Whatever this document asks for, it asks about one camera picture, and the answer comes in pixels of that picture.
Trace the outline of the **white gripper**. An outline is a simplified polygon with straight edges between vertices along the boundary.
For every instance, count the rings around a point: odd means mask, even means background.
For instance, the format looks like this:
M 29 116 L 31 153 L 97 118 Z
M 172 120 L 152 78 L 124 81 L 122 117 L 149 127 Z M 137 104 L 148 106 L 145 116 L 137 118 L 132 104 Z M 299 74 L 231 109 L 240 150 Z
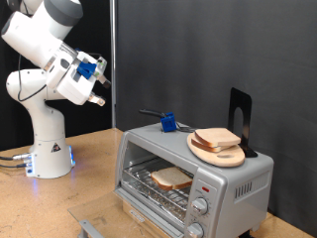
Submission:
M 98 80 L 105 88 L 111 87 L 111 81 L 97 71 L 97 60 L 85 52 L 79 52 L 68 72 L 56 87 L 57 92 L 76 105 L 86 101 L 103 106 L 106 100 L 92 92 Z

